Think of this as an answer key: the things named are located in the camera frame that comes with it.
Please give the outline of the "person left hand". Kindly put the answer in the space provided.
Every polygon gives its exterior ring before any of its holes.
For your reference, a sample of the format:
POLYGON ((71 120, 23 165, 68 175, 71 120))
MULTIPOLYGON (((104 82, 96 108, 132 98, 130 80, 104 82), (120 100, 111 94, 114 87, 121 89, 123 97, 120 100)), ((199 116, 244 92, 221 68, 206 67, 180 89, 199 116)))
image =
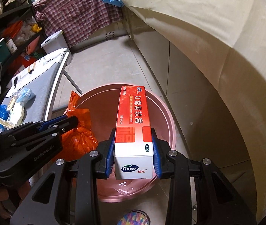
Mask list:
MULTIPOLYGON (((26 181, 21 187, 17 189, 17 192, 19 194, 19 197, 21 198, 20 203, 24 200, 26 195, 29 193, 31 190, 30 182, 29 180, 26 181)), ((3 206, 3 201, 6 201, 9 199, 9 194, 8 191, 0 186, 0 216, 4 219, 11 218, 11 215, 5 210, 3 206)))

